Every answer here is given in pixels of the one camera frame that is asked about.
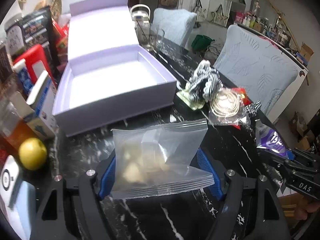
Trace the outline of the purple snack packet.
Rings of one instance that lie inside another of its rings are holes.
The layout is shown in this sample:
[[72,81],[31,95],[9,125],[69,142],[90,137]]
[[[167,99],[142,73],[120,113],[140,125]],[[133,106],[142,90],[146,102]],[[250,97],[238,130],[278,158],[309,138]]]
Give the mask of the purple snack packet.
[[292,151],[285,147],[278,132],[262,123],[260,119],[255,121],[255,138],[256,148],[259,154],[269,154],[288,160],[295,158]]

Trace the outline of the clear zip plastic bag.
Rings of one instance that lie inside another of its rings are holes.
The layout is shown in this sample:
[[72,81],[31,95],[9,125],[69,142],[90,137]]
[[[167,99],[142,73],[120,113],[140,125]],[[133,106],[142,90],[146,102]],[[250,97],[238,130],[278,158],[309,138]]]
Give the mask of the clear zip plastic bag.
[[207,130],[206,119],[113,129],[116,173],[112,197],[159,197],[213,185],[211,173],[191,165]]

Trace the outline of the checkered fabric scrunchie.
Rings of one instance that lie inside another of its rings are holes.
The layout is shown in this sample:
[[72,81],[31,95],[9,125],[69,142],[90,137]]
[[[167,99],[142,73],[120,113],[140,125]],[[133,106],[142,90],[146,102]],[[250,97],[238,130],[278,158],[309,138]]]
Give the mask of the checkered fabric scrunchie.
[[253,118],[257,115],[258,111],[261,108],[261,102],[260,101],[256,101],[253,103],[250,103],[249,105],[246,105],[244,107],[246,114],[250,117]]

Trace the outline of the clear bag with coil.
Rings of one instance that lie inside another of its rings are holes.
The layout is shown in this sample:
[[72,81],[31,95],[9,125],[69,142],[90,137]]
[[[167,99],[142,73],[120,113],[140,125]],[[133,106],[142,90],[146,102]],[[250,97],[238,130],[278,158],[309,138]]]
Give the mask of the clear bag with coil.
[[221,88],[209,106],[209,121],[215,126],[242,125],[247,119],[240,94],[231,88]]

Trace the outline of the green printed paper sachet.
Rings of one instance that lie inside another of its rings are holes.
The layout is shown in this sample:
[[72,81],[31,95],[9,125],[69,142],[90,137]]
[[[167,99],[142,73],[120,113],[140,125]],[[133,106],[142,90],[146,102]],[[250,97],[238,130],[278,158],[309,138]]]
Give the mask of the green printed paper sachet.
[[195,101],[187,89],[178,91],[176,95],[193,111],[202,109],[204,107],[205,102]]

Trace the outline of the black white ruffled cloth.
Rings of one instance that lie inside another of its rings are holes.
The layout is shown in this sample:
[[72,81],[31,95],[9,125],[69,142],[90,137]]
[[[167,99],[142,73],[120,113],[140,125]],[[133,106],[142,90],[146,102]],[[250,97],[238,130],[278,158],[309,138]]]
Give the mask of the black white ruffled cloth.
[[195,101],[209,102],[223,87],[219,72],[208,60],[202,60],[189,79],[189,93]]

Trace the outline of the red snack packet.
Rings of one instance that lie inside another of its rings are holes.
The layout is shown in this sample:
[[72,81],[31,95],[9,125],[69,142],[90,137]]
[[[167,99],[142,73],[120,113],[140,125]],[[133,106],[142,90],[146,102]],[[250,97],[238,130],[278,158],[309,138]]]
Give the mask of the red snack packet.
[[[236,91],[238,94],[240,94],[240,98],[244,104],[244,106],[247,106],[247,105],[250,105],[252,104],[252,101],[249,99],[249,97],[247,96],[246,94],[246,91],[244,88],[239,88],[239,87],[235,87],[235,88],[232,88],[232,90]],[[242,124],[242,126],[244,125],[247,125],[247,124],[250,124],[250,118],[247,116],[247,119],[246,121]],[[237,125],[232,125],[233,127],[237,128],[238,130],[241,130],[240,128],[240,122],[238,122]]]

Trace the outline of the yellow lemon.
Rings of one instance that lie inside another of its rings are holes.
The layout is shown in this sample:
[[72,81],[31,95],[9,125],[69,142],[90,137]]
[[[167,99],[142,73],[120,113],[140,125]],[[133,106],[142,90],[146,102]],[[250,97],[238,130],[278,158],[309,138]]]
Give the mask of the yellow lemon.
[[18,156],[24,168],[36,171],[46,162],[48,153],[40,139],[29,138],[20,145]]

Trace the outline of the near leaf-pattern chair cover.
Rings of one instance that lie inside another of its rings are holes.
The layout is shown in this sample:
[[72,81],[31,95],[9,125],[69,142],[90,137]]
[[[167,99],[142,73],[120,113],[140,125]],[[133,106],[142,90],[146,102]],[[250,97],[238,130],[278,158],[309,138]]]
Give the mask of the near leaf-pattern chair cover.
[[251,100],[259,100],[265,115],[299,74],[298,66],[270,41],[235,24],[227,29],[214,68],[244,88]]

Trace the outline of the leaf-pattern chair cover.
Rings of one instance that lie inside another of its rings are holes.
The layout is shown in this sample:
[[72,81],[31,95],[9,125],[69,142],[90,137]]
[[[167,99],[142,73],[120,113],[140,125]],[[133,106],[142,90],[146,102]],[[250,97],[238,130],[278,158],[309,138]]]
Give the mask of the leaf-pattern chair cover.
[[157,8],[153,12],[153,24],[163,29],[164,37],[184,47],[196,23],[197,14],[185,9]]
[[251,100],[259,100],[265,115],[299,74],[298,66],[270,41],[235,24],[227,29],[214,68],[244,88]]

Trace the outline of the lavender open gift box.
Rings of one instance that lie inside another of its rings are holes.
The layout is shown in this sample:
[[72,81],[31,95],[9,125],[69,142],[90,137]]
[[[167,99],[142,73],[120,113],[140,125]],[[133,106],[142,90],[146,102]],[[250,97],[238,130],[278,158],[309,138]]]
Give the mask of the lavender open gift box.
[[52,110],[68,137],[173,103],[176,78],[139,45],[127,4],[70,6],[68,62]]

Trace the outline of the blue white carton box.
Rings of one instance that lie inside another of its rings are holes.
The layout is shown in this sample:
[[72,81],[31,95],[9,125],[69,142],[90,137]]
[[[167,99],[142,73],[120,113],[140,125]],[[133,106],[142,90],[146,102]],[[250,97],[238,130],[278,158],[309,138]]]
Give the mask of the blue white carton box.
[[41,140],[55,137],[57,123],[52,110],[56,92],[52,78],[44,70],[26,101],[31,113],[26,115],[23,120]]

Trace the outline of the green bag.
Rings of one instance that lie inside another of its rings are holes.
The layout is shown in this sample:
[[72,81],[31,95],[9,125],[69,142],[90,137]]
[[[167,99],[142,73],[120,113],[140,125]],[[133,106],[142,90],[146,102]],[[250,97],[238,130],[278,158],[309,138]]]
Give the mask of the green bag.
[[213,41],[213,39],[206,35],[196,35],[191,44],[192,51],[195,53],[205,51]]

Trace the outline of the far leaf-pattern chair cover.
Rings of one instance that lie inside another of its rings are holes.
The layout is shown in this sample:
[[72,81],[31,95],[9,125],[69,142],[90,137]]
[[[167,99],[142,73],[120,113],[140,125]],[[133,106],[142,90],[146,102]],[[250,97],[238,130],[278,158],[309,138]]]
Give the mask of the far leaf-pattern chair cover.
[[157,8],[153,12],[153,24],[163,29],[164,37],[184,47],[196,23],[197,14],[185,9]]

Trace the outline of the black printed box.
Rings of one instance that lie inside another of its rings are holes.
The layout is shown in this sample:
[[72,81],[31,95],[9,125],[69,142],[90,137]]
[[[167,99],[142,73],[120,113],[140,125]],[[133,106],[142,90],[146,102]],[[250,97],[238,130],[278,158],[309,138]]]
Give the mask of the black printed box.
[[47,5],[24,16],[20,21],[20,27],[26,48],[40,44],[44,48],[50,66],[57,67],[60,60],[55,46],[50,6]]

